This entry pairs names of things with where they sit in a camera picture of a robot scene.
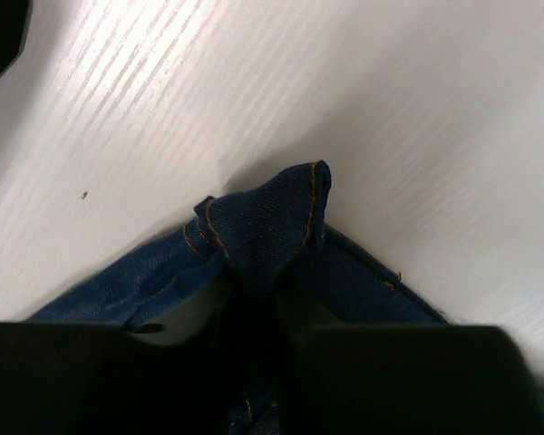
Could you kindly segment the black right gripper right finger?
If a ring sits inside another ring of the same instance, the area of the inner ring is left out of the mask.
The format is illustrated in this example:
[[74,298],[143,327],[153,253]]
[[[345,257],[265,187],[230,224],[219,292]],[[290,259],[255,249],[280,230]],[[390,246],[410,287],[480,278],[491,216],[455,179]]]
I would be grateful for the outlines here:
[[544,399],[494,326],[350,324],[276,287],[285,434],[544,434]]

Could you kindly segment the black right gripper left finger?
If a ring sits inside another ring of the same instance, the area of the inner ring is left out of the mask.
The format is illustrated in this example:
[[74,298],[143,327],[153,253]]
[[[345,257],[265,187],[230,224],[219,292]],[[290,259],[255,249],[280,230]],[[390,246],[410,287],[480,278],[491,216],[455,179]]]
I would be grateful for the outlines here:
[[0,323],[0,434],[224,434],[207,289],[151,322]]

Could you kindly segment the dark blue denim trousers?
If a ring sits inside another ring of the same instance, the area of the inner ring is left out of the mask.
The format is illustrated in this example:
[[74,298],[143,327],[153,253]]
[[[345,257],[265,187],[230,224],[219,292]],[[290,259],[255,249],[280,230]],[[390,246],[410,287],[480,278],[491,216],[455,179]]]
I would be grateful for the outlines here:
[[278,433],[276,285],[296,285],[338,319],[439,324],[442,316],[362,248],[325,224],[323,161],[263,185],[209,197],[182,228],[117,260],[32,315],[35,323],[111,324],[134,333],[162,323],[136,380],[114,370],[111,393],[166,393],[144,422],[113,417],[108,400],[88,425],[119,433]]

